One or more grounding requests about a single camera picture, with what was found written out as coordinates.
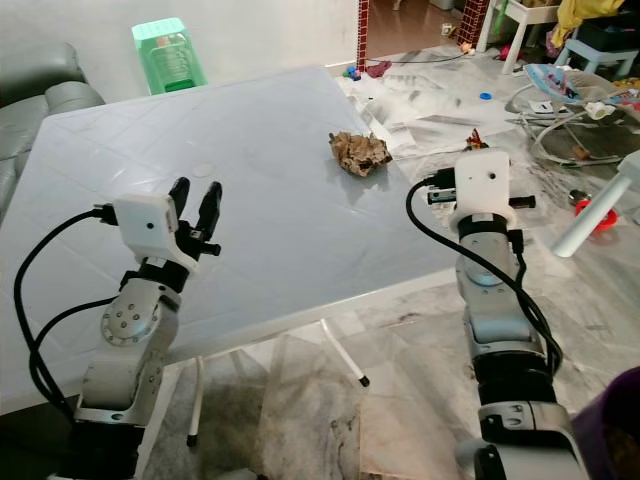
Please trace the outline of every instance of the table top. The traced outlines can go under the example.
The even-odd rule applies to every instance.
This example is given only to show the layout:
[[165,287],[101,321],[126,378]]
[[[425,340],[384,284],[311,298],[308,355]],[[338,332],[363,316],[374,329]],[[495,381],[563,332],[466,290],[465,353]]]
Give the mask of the table top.
[[[337,165],[328,134],[341,130],[369,132],[321,67],[47,118],[0,229],[2,413],[42,401],[12,300],[25,256],[94,203],[168,192],[179,176],[191,180],[182,216],[191,221],[210,182],[223,184],[212,240],[222,254],[203,257],[187,282],[169,361],[452,281],[455,255],[406,218],[409,184],[393,162],[367,178]],[[416,210],[442,231],[426,206]],[[86,220],[64,232],[25,278],[32,328],[115,295],[124,272],[135,268],[117,228]],[[77,391],[98,342],[99,315],[65,319],[43,344],[66,393]]]

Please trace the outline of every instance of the black cable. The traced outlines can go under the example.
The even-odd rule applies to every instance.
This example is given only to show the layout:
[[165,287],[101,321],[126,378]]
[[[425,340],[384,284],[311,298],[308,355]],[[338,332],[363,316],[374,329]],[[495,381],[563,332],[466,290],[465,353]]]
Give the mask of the black cable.
[[87,218],[100,217],[100,214],[101,210],[99,209],[81,213],[61,223],[51,232],[49,232],[42,240],[40,240],[40,242],[34,247],[34,249],[29,252],[29,255],[27,255],[27,258],[25,258],[24,262],[22,262],[22,265],[20,265],[20,268],[18,269],[18,273],[13,284],[13,301],[15,304],[16,314],[18,316],[18,323],[20,324],[20,329],[22,330],[22,335],[24,336],[27,348],[29,349],[30,356],[33,357],[34,368],[29,369],[33,383],[35,384],[38,391],[42,394],[42,396],[44,396],[54,407],[60,410],[71,421],[73,420],[73,410],[67,404],[62,391],[51,376],[49,369],[47,368],[44,360],[40,356],[38,349],[36,348],[35,339],[33,338],[33,333],[31,332],[31,328],[29,327],[29,321],[27,319],[27,315],[24,310],[24,304],[22,302],[22,281],[24,280],[24,276],[27,273],[27,269],[29,268],[31,263],[33,263],[36,256],[42,251],[45,246],[47,246],[49,242],[51,242],[51,240],[53,240],[61,232],[71,227],[72,225]]
[[[524,261],[524,256],[522,255],[521,252],[517,252],[515,255],[519,265],[518,273],[516,274],[516,284],[520,288],[522,288],[522,281],[524,280],[524,275],[527,272],[527,262]],[[522,308],[522,311],[524,312],[529,322],[531,322],[531,324],[534,324],[535,319],[532,321],[532,318],[531,318],[533,314],[531,313],[531,310],[528,308],[528,305],[522,300],[520,296],[518,296],[518,303],[520,304],[520,308]],[[554,348],[554,346],[551,345],[546,338],[545,338],[545,345],[546,345],[548,357],[549,357],[549,370],[552,373],[555,373],[560,368],[560,364],[562,363],[564,354],[562,353],[562,349],[560,349],[559,346],[558,348]]]
[[458,58],[464,57],[466,55],[466,53],[461,53],[460,55],[458,55],[457,57],[451,57],[451,58],[441,58],[439,60],[423,60],[420,62],[401,62],[401,61],[393,61],[393,60],[378,60],[377,58],[365,58],[365,60],[369,61],[369,62],[391,62],[391,63],[440,63],[440,62],[448,62],[449,60],[456,60]]
[[421,182],[416,183],[414,186],[411,187],[411,189],[409,190],[409,193],[407,194],[406,210],[407,210],[407,215],[409,216],[409,219],[422,233],[432,238],[436,242],[441,243],[446,247],[449,247],[450,249],[458,252],[461,255],[464,255],[465,257],[469,258],[470,260],[473,260],[480,266],[484,267],[493,275],[495,275],[500,280],[502,280],[502,282],[504,282],[509,288],[511,288],[511,290],[513,290],[516,293],[516,295],[518,296],[518,300],[521,302],[521,305],[522,304],[525,305],[525,308],[523,308],[523,312],[527,316],[527,319],[529,320],[531,325],[533,325],[533,327],[538,331],[540,336],[544,338],[545,341],[547,342],[547,358],[548,358],[547,365],[549,367],[550,373],[552,375],[555,374],[560,368],[560,364],[562,363],[562,349],[560,348],[558,343],[555,341],[555,339],[551,335],[551,330],[549,328],[547,319],[545,318],[543,313],[540,311],[540,308],[538,307],[538,305],[529,296],[529,294],[527,294],[527,292],[525,292],[522,289],[522,287],[519,286],[509,275],[507,275],[505,272],[500,270],[493,263],[486,260],[484,257],[481,257],[477,253],[472,252],[471,250],[463,247],[462,245],[459,245],[449,240],[448,238],[443,237],[442,235],[434,232],[425,224],[423,224],[418,219],[418,217],[416,217],[415,213],[413,212],[413,206],[412,206],[413,197],[415,196],[415,193],[420,188],[426,187],[428,185],[427,181],[428,180],[422,180]]
[[[65,310],[64,312],[62,312],[59,315],[56,315],[54,318],[52,318],[51,320],[49,320],[49,322],[44,326],[44,328],[42,330],[40,330],[40,332],[38,333],[38,336],[35,339],[35,351],[36,352],[40,352],[40,346],[42,345],[42,342],[44,341],[45,337],[48,335],[48,333],[51,331],[51,329],[53,329],[53,327],[55,327],[58,323],[60,323],[62,320],[64,320],[65,318],[75,314],[75,313],[79,313],[82,312],[84,310],[89,310],[90,308],[96,308],[96,307],[101,307],[103,305],[109,305],[111,302],[113,302],[116,297],[110,297],[110,298],[105,298],[102,300],[96,300],[95,302],[88,302],[88,303],[84,303],[82,305],[76,305],[73,308],[70,308],[68,310]],[[29,355],[29,371],[31,371],[32,369],[36,369],[36,359],[35,359],[35,355],[31,354]]]
[[524,280],[524,274],[527,273],[527,262],[524,261],[524,257],[521,253],[516,253],[518,259],[518,273],[516,274],[516,284],[522,288],[522,280]]

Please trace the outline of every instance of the tiled floor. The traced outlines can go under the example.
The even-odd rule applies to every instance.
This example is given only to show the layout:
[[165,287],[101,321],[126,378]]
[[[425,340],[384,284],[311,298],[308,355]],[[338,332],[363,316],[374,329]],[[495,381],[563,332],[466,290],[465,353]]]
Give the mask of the tiled floor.
[[440,10],[428,0],[403,0],[394,11],[395,0],[373,0],[369,13],[367,55],[377,58],[394,53],[455,45],[440,34],[443,23],[458,24],[450,12]]

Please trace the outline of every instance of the white plastic stool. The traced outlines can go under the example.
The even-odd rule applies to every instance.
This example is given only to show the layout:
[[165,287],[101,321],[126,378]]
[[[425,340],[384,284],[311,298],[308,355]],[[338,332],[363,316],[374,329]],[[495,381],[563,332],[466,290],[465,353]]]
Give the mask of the white plastic stool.
[[554,63],[556,67],[566,65],[569,61],[569,54],[571,52],[577,53],[583,58],[589,60],[587,68],[584,69],[586,73],[596,73],[596,69],[600,63],[605,62],[617,62],[622,61],[616,72],[616,77],[623,78],[629,75],[633,61],[638,55],[638,50],[622,50],[619,52],[601,52],[593,47],[590,47],[586,43],[580,40],[569,39],[565,44],[562,52],[558,56],[558,59]]
[[[527,30],[527,25],[539,25],[541,23],[552,23],[558,21],[558,6],[552,5],[549,7],[534,7],[527,8],[516,0],[504,0],[507,3],[505,15],[514,19],[519,23],[516,35],[511,42],[511,48],[509,49],[509,55],[502,67],[503,75],[511,75],[513,72],[513,66],[518,59],[518,52],[522,46],[524,40],[524,34]],[[501,8],[504,2],[501,0],[491,0],[489,2],[489,8],[487,9],[487,15],[484,17],[484,23],[482,24],[482,31],[480,32],[480,38],[478,39],[478,45],[476,50],[478,52],[484,52],[487,49],[487,40],[489,38],[489,30],[491,28],[491,21],[493,20],[493,10]],[[530,40],[533,40],[537,36],[539,29],[534,28],[531,32]]]

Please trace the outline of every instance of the sofa cushion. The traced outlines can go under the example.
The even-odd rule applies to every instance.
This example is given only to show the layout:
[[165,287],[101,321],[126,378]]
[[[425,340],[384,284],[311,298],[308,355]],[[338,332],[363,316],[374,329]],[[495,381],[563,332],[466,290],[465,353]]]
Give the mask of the sofa cushion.
[[0,161],[31,150],[42,120],[49,114],[44,95],[0,108]]
[[98,92],[82,82],[61,83],[47,89],[44,96],[49,104],[49,115],[104,105]]
[[4,219],[9,202],[18,183],[15,159],[0,160],[0,223]]

